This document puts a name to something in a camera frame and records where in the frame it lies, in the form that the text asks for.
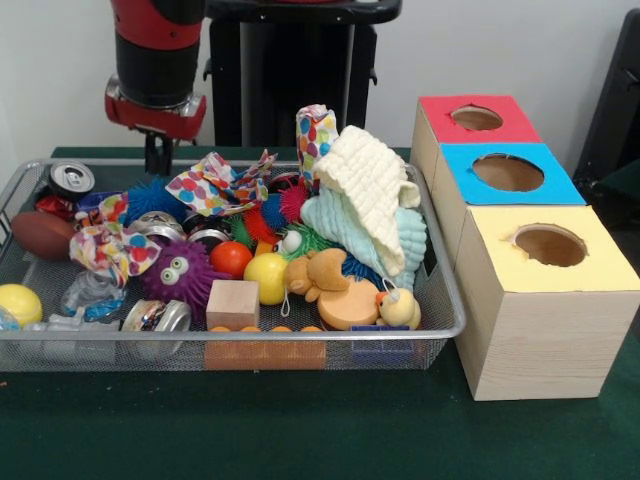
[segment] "red box top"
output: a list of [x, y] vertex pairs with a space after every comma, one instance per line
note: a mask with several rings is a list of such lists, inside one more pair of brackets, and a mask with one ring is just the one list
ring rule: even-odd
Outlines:
[[508, 95], [421, 97], [420, 104], [439, 143], [542, 143]]

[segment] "yellow ball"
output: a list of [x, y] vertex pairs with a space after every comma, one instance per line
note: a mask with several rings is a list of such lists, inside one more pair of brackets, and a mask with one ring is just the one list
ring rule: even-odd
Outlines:
[[277, 253], [254, 257], [244, 270], [244, 279], [258, 282], [260, 303], [278, 305], [284, 300], [284, 269], [287, 261]]
[[1, 285], [0, 307], [13, 315], [21, 328], [42, 321], [42, 302], [33, 290], [22, 285]]

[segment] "white knit cloth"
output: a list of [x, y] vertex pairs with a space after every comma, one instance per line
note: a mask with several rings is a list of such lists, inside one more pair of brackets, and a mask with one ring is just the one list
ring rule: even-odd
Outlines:
[[368, 132], [349, 126], [313, 171], [324, 186], [349, 199], [387, 272], [402, 272], [405, 258], [396, 210], [420, 204], [420, 192], [408, 181], [404, 161]]

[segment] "orange ball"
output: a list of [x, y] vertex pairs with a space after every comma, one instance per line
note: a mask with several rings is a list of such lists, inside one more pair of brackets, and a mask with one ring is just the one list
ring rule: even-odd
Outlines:
[[216, 272], [228, 273], [234, 280], [242, 280], [244, 269], [253, 258], [251, 250], [240, 242], [222, 242], [209, 256]]

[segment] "spiky ball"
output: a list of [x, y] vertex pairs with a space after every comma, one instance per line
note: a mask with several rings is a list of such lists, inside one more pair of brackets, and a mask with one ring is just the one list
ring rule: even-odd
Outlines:
[[260, 208], [253, 208], [247, 212], [244, 212], [244, 224], [247, 227], [247, 231], [251, 238], [256, 242], [262, 240], [263, 242], [275, 245], [280, 238], [276, 233], [267, 225]]
[[282, 213], [280, 213], [280, 200], [281, 195], [279, 193], [272, 193], [269, 195], [267, 201], [262, 204], [262, 207], [260, 207], [260, 211], [262, 212], [265, 222], [267, 222], [267, 225], [276, 232], [289, 225], [287, 219]]
[[280, 213], [284, 216], [288, 223], [300, 223], [300, 209], [304, 202], [309, 198], [304, 183], [300, 182], [286, 190], [280, 191]]
[[125, 225], [129, 225], [149, 212], [166, 212], [182, 223], [186, 217], [187, 207], [180, 200], [165, 190], [167, 183], [155, 177], [149, 185], [140, 183], [129, 190], [129, 209]]
[[384, 290], [382, 277], [378, 275], [372, 268], [356, 259], [349, 252], [347, 252], [347, 259], [342, 263], [342, 275], [344, 275], [345, 277], [353, 275], [354, 277], [356, 277], [356, 280], [362, 280], [363, 278], [365, 278], [373, 283], [378, 290]]
[[256, 242], [251, 238], [251, 235], [249, 235], [247, 226], [244, 224], [242, 214], [237, 213], [227, 217], [227, 224], [231, 230], [231, 237], [233, 240], [242, 243], [249, 250], [252, 250]]
[[203, 329], [211, 285], [216, 279], [228, 278], [228, 274], [213, 270], [203, 244], [173, 242], [162, 249], [140, 280], [145, 298], [187, 303], [193, 314], [192, 327]]
[[287, 231], [289, 230], [295, 230], [302, 236], [302, 242], [296, 251], [283, 254], [284, 258], [289, 262], [295, 258], [302, 257], [311, 251], [321, 252], [322, 250], [335, 246], [326, 238], [321, 237], [313, 228], [302, 225], [301, 223], [289, 225], [289, 227], [287, 227]]

